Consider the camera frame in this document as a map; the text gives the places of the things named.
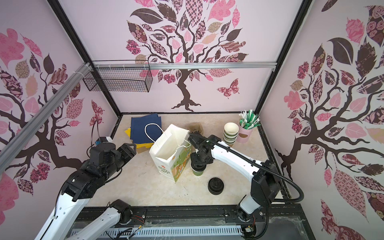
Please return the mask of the green paper coffee cup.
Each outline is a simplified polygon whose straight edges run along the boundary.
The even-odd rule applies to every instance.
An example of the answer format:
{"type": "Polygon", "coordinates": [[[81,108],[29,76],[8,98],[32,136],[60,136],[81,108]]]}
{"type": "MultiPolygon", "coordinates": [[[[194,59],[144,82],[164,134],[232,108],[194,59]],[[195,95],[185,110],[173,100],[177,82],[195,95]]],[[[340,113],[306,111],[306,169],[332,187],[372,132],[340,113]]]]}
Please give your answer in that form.
{"type": "Polygon", "coordinates": [[[203,169],[194,169],[194,168],[192,168],[192,171],[193,171],[193,174],[195,176],[201,176],[204,173],[205,168],[203,168],[203,169]]]}

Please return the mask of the white illustrated paper bag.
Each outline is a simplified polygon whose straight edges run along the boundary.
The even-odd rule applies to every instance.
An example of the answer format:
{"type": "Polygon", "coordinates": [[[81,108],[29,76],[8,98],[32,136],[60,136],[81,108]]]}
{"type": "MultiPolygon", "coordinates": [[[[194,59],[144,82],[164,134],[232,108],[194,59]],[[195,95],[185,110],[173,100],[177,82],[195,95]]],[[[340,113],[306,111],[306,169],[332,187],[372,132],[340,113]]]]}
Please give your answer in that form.
{"type": "Polygon", "coordinates": [[[189,133],[189,130],[171,124],[157,140],[152,140],[150,156],[157,170],[174,183],[180,178],[192,153],[189,133]]]}

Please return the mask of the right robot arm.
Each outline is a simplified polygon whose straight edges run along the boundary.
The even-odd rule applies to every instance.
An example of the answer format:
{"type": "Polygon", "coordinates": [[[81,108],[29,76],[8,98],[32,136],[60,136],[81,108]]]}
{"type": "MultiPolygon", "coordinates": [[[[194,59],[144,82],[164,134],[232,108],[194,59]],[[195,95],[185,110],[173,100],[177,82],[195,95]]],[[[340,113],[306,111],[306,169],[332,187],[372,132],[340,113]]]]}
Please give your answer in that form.
{"type": "Polygon", "coordinates": [[[191,154],[193,171],[203,172],[207,165],[217,160],[242,174],[251,183],[250,193],[237,205],[236,215],[243,222],[249,221],[257,209],[268,210],[273,202],[299,203],[304,199],[303,190],[291,179],[279,174],[276,165],[269,160],[261,162],[245,156],[215,135],[206,138],[198,132],[189,133],[188,142],[196,150],[191,154]],[[284,182],[298,192],[297,198],[276,198],[284,182]]]}

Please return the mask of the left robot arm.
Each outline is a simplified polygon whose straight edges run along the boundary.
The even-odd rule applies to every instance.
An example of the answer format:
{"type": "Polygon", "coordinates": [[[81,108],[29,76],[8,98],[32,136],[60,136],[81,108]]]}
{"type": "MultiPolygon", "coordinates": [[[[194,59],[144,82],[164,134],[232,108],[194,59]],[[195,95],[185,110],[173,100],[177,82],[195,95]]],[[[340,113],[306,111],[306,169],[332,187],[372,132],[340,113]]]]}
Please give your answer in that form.
{"type": "MultiPolygon", "coordinates": [[[[90,158],[62,185],[55,207],[36,236],[37,240],[64,240],[78,215],[98,189],[113,180],[113,175],[137,154],[136,145],[119,148],[111,142],[90,149],[90,158]]],[[[95,240],[116,224],[131,222],[131,206],[122,200],[112,202],[104,212],[72,236],[73,240],[95,240]]]]}

